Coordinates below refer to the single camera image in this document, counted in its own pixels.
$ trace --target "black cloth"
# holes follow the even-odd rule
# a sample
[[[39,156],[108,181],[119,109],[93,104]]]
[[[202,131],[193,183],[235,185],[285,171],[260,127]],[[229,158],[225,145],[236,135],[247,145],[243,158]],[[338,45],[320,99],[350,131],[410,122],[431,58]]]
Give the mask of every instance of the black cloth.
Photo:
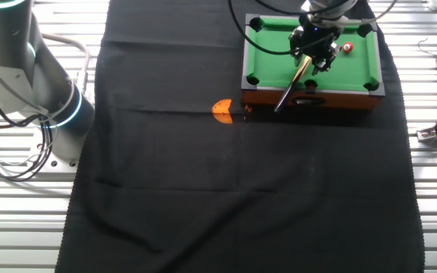
[[[272,14],[234,6],[240,22]],[[365,1],[350,13],[371,16]],[[401,85],[379,43],[375,110],[249,113],[225,0],[112,0],[56,272],[422,272]],[[211,114],[223,99],[233,124]]]

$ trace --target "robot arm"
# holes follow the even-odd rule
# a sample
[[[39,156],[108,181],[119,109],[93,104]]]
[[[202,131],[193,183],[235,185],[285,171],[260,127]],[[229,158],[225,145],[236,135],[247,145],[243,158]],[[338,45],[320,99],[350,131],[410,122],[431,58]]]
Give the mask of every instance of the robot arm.
[[[303,55],[307,55],[312,58],[313,75],[330,69],[341,49],[335,44],[335,40],[341,35],[348,22],[344,13],[356,3],[357,0],[310,0],[310,13],[300,13],[300,26],[289,36],[291,50],[304,48],[301,52],[292,54],[297,66]],[[334,6],[336,8],[315,13]],[[320,44],[307,47],[320,39],[324,39]]]
[[[0,1],[0,108],[50,117],[58,127],[54,154],[76,160],[94,109],[44,43],[32,6],[33,0]]]

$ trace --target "pool cue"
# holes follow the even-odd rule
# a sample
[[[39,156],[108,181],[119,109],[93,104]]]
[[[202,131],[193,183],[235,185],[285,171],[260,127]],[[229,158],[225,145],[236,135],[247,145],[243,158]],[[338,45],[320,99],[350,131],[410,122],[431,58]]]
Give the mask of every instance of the pool cue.
[[[298,68],[296,75],[294,75],[293,80],[291,83],[289,83],[288,88],[286,89],[285,93],[282,94],[281,99],[279,99],[278,104],[276,105],[276,108],[274,108],[274,112],[279,113],[281,112],[286,105],[288,104],[289,98],[291,95],[293,95],[294,87],[296,87],[297,83],[300,81],[301,77],[305,74],[308,67],[310,66],[312,61],[312,58],[310,56],[305,55],[303,61],[301,62],[300,68]]]

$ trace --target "orange object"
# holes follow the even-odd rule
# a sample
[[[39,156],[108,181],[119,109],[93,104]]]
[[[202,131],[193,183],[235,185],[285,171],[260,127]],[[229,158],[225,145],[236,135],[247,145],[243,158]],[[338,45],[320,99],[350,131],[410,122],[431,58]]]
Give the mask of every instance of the orange object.
[[[222,122],[223,124],[232,124],[232,116],[228,109],[231,107],[232,100],[231,99],[223,99],[212,107],[213,116],[217,121]]]

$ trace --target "red ball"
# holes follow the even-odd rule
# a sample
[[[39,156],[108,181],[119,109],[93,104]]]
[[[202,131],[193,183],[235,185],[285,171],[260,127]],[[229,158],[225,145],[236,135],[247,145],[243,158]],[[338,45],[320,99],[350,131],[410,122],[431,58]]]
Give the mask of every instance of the red ball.
[[[354,45],[351,42],[346,42],[343,47],[342,47],[343,51],[345,53],[350,53],[354,50]]]

